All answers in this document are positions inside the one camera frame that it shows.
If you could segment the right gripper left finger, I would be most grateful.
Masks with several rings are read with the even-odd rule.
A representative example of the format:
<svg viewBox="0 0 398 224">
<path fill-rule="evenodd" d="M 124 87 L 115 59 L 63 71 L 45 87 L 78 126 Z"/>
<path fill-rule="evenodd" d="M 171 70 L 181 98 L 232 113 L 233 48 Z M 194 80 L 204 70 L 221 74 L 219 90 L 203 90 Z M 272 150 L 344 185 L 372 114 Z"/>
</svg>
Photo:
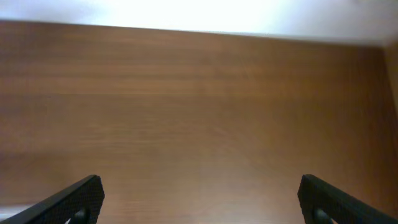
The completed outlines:
<svg viewBox="0 0 398 224">
<path fill-rule="evenodd" d="M 100 176 L 89 175 L 1 224 L 96 224 L 104 198 Z"/>
</svg>

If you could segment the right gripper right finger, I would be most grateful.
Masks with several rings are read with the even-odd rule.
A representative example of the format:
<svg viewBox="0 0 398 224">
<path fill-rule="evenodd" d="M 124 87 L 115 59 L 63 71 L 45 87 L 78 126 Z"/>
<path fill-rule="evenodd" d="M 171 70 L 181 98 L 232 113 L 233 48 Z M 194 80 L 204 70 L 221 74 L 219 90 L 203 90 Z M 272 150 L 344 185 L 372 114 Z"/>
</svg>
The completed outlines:
<svg viewBox="0 0 398 224">
<path fill-rule="evenodd" d="M 395 218 L 312 174 L 302 176 L 297 195 L 306 224 L 397 224 Z"/>
</svg>

